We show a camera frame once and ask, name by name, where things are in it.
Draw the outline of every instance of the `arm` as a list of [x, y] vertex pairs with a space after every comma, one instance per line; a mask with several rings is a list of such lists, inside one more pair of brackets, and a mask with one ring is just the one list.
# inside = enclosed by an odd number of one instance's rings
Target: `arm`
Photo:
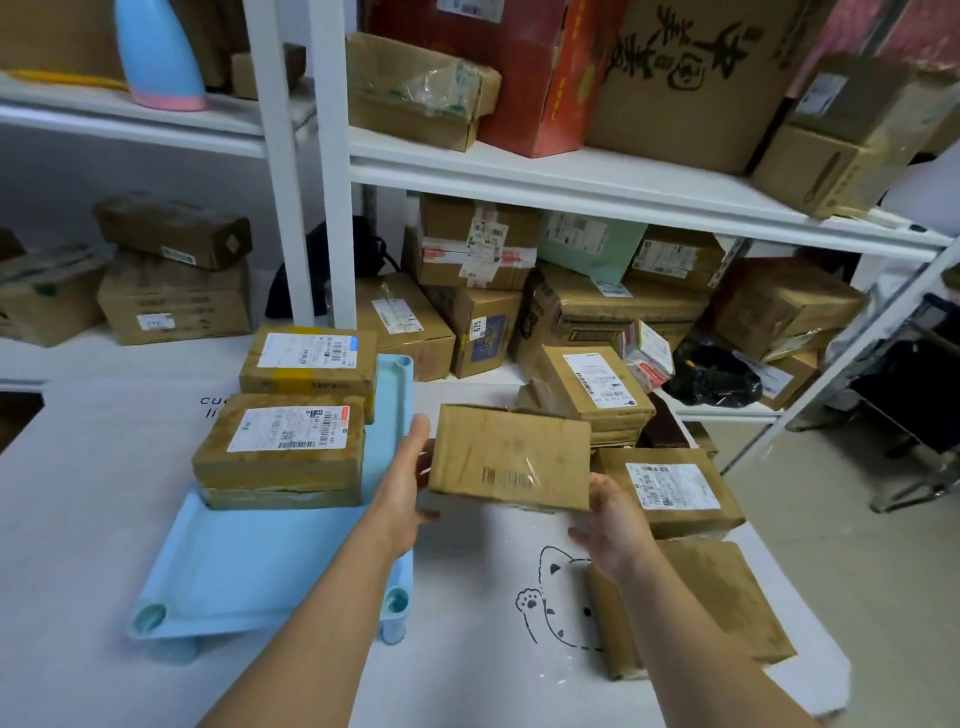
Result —
[[420, 474], [432, 457], [429, 435], [430, 421], [417, 415], [324, 575], [201, 728], [347, 726], [390, 569], [413, 547], [420, 524], [437, 517], [417, 511]]
[[590, 480], [589, 531], [570, 529], [616, 584], [670, 728], [813, 728], [725, 635], [670, 566], [639, 505], [605, 475]]

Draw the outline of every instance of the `red box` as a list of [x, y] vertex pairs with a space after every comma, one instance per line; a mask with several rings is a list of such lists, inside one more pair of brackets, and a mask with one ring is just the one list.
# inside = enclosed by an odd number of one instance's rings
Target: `red box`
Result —
[[480, 121], [477, 138], [546, 157], [583, 146], [628, 4], [368, 0], [367, 30], [495, 68], [503, 76], [500, 98], [496, 111]]

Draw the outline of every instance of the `blue bottle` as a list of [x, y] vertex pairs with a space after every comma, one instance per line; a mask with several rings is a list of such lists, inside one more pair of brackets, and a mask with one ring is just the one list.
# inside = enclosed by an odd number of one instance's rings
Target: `blue bottle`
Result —
[[206, 109], [200, 67], [170, 3], [115, 0], [113, 14], [133, 100], [151, 109]]

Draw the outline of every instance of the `tiled floor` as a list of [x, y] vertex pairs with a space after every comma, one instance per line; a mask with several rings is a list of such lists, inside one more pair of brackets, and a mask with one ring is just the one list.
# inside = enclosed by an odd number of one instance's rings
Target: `tiled floor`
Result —
[[[722, 464], [750, 425], [708, 425]], [[924, 472], [879, 423], [783, 433], [729, 482], [780, 566], [850, 658], [840, 728], [960, 724], [960, 493], [886, 516], [868, 502]]]

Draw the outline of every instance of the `blue printed logo on box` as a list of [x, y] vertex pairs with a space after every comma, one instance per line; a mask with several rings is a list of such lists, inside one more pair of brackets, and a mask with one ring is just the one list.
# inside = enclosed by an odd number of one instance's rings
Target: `blue printed logo on box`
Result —
[[500, 345], [503, 343], [503, 334], [507, 330], [507, 314], [501, 313], [497, 316], [487, 317], [487, 331], [483, 338], [473, 342], [473, 352], [470, 354], [470, 362], [476, 364], [478, 361], [487, 361], [493, 359], [496, 353], [500, 351]]

